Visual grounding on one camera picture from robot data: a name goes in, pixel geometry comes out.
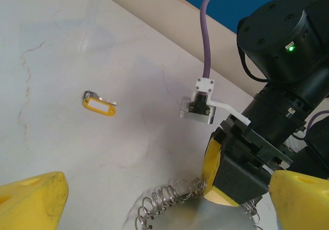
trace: white table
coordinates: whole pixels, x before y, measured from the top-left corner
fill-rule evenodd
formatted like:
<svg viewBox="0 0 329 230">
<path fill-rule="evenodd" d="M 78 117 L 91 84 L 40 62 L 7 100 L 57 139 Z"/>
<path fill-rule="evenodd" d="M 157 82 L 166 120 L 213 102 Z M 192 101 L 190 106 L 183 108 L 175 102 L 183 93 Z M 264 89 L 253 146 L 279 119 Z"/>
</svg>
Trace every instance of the white table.
<svg viewBox="0 0 329 230">
<path fill-rule="evenodd" d="M 63 171 L 59 229 L 121 229 L 143 191 L 200 176 L 209 136 L 228 116 L 178 118 L 201 61 L 111 0 L 0 0 L 0 17 L 0 184 Z M 213 96 L 237 110 L 252 100 L 211 78 Z M 87 110 L 85 90 L 117 101 L 117 114 Z M 276 229 L 268 199 L 259 211 Z"/>
</svg>

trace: metal plate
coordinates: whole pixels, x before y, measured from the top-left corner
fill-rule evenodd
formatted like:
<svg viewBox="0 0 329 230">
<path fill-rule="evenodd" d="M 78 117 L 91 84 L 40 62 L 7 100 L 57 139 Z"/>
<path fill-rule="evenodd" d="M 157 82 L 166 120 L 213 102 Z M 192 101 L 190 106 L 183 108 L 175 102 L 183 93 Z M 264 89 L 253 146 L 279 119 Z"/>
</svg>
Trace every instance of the metal plate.
<svg viewBox="0 0 329 230">
<path fill-rule="evenodd" d="M 243 207 L 229 207 L 201 198 L 167 208 L 154 220 L 152 230 L 255 230 L 254 220 Z"/>
</svg>

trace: purple cable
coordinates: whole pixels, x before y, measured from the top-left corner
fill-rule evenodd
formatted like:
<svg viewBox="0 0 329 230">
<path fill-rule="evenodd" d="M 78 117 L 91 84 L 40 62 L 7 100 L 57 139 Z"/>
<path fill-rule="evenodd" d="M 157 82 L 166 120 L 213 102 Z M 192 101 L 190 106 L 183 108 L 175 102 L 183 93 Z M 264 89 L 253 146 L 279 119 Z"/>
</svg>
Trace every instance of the purple cable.
<svg viewBox="0 0 329 230">
<path fill-rule="evenodd" d="M 207 20 L 206 20 L 206 11 L 207 6 L 211 0 L 203 0 L 201 9 L 200 9 L 200 25 L 201 25 L 201 33 L 204 43 L 204 74 L 203 77 L 209 78 L 210 76 L 210 67 L 211 67 L 211 54 L 210 54 L 210 41 L 209 34 L 207 28 Z"/>
<path fill-rule="evenodd" d="M 306 131 L 308 131 L 312 127 L 314 120 L 322 114 L 329 114 L 329 110 L 320 111 L 320 112 L 314 114 L 313 117 L 310 118 L 310 120 L 308 122 Z"/>
</svg>

